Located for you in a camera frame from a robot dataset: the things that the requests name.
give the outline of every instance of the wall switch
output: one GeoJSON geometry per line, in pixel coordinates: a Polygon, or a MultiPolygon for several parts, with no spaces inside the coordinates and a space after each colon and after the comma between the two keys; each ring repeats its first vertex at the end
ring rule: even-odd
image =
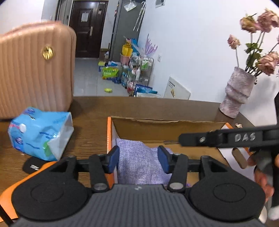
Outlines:
{"type": "Polygon", "coordinates": [[[162,60],[162,56],[159,55],[159,56],[158,56],[158,62],[161,62],[161,60],[162,60]]]}

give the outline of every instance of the textured pink vase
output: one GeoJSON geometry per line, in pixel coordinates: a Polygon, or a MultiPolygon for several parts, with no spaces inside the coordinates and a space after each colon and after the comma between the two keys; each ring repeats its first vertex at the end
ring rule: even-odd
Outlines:
{"type": "Polygon", "coordinates": [[[234,68],[225,88],[226,97],[219,109],[228,117],[236,118],[240,106],[245,104],[254,86],[255,77],[239,67],[234,68]]]}

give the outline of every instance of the gray floor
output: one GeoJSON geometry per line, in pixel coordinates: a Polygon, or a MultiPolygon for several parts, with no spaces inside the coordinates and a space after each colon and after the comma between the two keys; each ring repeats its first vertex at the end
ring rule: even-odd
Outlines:
{"type": "Polygon", "coordinates": [[[98,59],[76,58],[74,96],[128,96],[127,90],[120,84],[102,79],[98,62],[98,59]],[[111,88],[112,93],[106,93],[105,88],[111,88]]]}

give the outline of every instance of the dried rose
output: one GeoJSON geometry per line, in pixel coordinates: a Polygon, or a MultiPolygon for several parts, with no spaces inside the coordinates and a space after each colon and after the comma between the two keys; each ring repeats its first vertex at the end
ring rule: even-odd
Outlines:
{"type": "Polygon", "coordinates": [[[233,35],[229,36],[228,44],[233,50],[235,50],[238,46],[241,45],[240,41],[236,37],[234,37],[233,35]]]}
{"type": "Polygon", "coordinates": [[[258,16],[258,23],[262,32],[270,32],[272,27],[279,27],[279,17],[271,10],[265,9],[265,12],[258,16]]]}
{"type": "Polygon", "coordinates": [[[270,74],[274,74],[275,67],[278,63],[279,54],[276,51],[274,51],[260,58],[256,66],[265,74],[270,76],[270,74]]]}
{"type": "Polygon", "coordinates": [[[261,29],[252,16],[243,17],[240,20],[240,25],[242,30],[250,33],[255,33],[257,30],[261,29]]]}

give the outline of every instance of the door handle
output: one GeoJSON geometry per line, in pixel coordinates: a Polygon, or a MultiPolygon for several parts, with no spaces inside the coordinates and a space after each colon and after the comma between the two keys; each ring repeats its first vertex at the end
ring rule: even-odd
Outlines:
{"type": "Polygon", "coordinates": [[[90,36],[92,36],[92,32],[93,32],[93,26],[91,26],[90,28],[90,36]]]}

